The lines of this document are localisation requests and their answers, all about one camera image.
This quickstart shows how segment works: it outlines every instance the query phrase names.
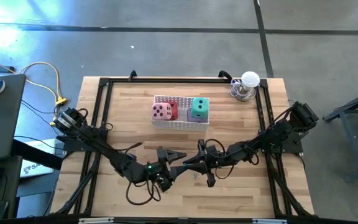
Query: pink die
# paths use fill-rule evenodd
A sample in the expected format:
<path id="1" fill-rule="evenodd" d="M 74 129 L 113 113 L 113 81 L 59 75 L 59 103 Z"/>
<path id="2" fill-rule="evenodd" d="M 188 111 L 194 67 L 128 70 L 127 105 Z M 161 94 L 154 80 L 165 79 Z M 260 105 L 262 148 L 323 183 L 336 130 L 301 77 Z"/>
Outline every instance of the pink die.
<path id="1" fill-rule="evenodd" d="M 169 103 L 154 103 L 152 106 L 153 119 L 171 119 L 172 109 Z"/>

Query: floor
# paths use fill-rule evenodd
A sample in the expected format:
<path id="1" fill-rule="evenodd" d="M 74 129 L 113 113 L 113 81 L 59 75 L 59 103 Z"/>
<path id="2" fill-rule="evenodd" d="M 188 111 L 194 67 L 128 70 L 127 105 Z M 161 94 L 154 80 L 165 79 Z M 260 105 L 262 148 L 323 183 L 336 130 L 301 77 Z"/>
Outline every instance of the floor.
<path id="1" fill-rule="evenodd" d="M 266 35 L 255 32 L 262 23 L 254 3 L 260 4 Z M 0 0 L 0 23 L 34 25 L 15 29 L 0 24 L 0 62 L 16 68 L 36 61 L 54 64 L 71 107 L 83 76 L 129 75 L 131 70 L 140 76 L 206 77 L 220 70 L 233 76 L 252 70 L 261 77 L 281 77 L 288 97 L 308 103 L 320 118 L 358 95 L 358 0 Z M 60 31 L 42 31 L 43 26 Z M 78 27 L 92 28 L 69 31 Z M 32 67 L 27 75 L 55 88 L 55 75 L 46 66 Z M 53 110 L 52 94 L 39 87 L 26 84 L 23 99 Z M 16 134 L 55 137 L 26 108 L 21 108 Z M 304 138 L 303 149 L 316 214 L 358 220 L 358 181 L 342 180 L 357 171 L 357 163 L 340 120 L 320 120 Z M 52 189 L 56 176 L 41 177 L 50 183 L 44 192 Z M 44 199 L 39 206 L 44 210 L 48 195 L 26 199 L 33 204 Z M 22 217 L 40 215 L 19 211 Z"/>

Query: wooden tabletop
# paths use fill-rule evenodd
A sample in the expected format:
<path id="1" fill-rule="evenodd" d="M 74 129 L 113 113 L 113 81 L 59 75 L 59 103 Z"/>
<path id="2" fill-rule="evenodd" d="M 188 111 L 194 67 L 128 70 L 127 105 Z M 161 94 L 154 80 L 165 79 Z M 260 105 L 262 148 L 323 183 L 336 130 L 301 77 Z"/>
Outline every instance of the wooden tabletop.
<path id="1" fill-rule="evenodd" d="M 84 77 L 78 98 L 77 109 L 89 111 L 88 123 L 94 108 L 94 101 L 100 77 Z M 288 108 L 287 93 L 281 78 L 269 78 L 268 88 L 273 113 L 278 116 Z M 108 143 L 115 148 L 125 148 L 134 143 L 143 145 L 132 149 L 140 163 L 157 160 L 156 149 L 186 152 L 189 158 L 197 152 L 197 140 L 215 138 L 225 147 L 237 141 L 256 137 L 259 119 L 255 100 L 247 103 L 237 101 L 229 91 L 229 84 L 207 83 L 115 83 L 110 102 L 108 122 L 114 125 L 109 132 Z M 265 108 L 263 91 L 262 104 Z M 104 97 L 98 115 L 100 124 Z M 150 107 L 154 95 L 199 96 L 210 99 L 210 125 L 206 133 L 154 129 L 150 121 Z M 206 176 L 193 171 L 180 175 L 173 186 L 161 193 L 161 201 L 151 201 L 147 205 L 135 206 L 127 202 L 125 192 L 128 181 L 120 177 L 102 157 L 98 181 L 93 201 L 92 216 L 109 217 L 209 217 L 209 218 L 247 218 L 274 217 L 269 180 L 264 156 L 259 153 L 259 165 L 240 162 L 232 174 L 224 179 L 216 179 L 212 188 L 206 185 Z M 63 161 L 51 212 L 58 210 L 69 199 L 80 179 L 84 153 L 75 152 Z M 300 159 L 292 154 L 283 155 L 283 163 L 288 187 L 294 196 L 309 212 L 313 213 L 308 184 Z M 224 177 L 229 168 L 218 170 Z M 82 208 L 86 205 L 88 187 L 85 189 Z M 278 199 L 284 211 L 282 193 Z M 148 199 L 147 188 L 131 187 L 129 197 L 132 201 Z"/>

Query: plastic basket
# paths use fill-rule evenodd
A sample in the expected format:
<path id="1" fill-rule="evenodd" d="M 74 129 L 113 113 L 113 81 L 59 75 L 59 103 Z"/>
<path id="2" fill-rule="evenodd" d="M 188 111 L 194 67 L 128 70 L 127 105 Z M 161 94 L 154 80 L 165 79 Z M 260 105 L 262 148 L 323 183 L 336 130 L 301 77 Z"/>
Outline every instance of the plastic basket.
<path id="1" fill-rule="evenodd" d="M 154 103 L 176 102 L 178 104 L 178 119 L 173 121 L 154 120 L 151 118 L 154 128 L 180 130 L 180 131 L 206 131 L 209 126 L 209 108 L 207 123 L 197 123 L 187 121 L 187 109 L 191 108 L 194 97 L 185 96 L 162 96 L 155 95 Z"/>

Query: green die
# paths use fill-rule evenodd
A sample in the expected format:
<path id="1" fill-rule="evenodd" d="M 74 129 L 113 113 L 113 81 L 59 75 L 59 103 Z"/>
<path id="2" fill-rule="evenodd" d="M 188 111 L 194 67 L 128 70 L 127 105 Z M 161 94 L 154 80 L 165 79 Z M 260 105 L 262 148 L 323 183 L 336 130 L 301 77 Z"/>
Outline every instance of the green die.
<path id="1" fill-rule="evenodd" d="M 206 98 L 193 98 L 193 105 L 191 106 L 191 116 L 194 118 L 207 118 L 209 110 L 209 101 Z"/>

